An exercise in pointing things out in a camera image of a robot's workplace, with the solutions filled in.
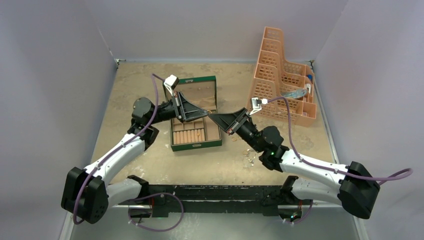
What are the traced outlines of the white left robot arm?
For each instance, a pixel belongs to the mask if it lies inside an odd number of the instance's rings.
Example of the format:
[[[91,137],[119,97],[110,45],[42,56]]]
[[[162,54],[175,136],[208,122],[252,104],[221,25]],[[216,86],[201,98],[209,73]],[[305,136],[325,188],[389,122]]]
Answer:
[[[111,150],[84,168],[72,168],[65,180],[61,207],[72,213],[74,224],[98,222],[106,210],[132,200],[146,203],[149,191],[137,177],[128,177],[109,185],[126,165],[143,154],[156,140],[159,130],[153,125],[177,119],[182,123],[208,116],[208,111],[189,102],[181,92],[163,103],[141,97],[133,103],[131,125],[124,137]]]

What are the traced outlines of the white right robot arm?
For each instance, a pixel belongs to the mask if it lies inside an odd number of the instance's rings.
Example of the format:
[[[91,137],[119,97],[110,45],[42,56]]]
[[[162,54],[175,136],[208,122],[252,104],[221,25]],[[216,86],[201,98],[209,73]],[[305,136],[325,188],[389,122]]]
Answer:
[[[284,202],[329,202],[358,218],[370,218],[381,187],[363,164],[335,164],[296,153],[283,145],[276,126],[258,130],[246,108],[233,113],[211,113],[209,118],[225,133],[237,134],[260,153],[259,160],[267,169],[291,175],[280,191]]]

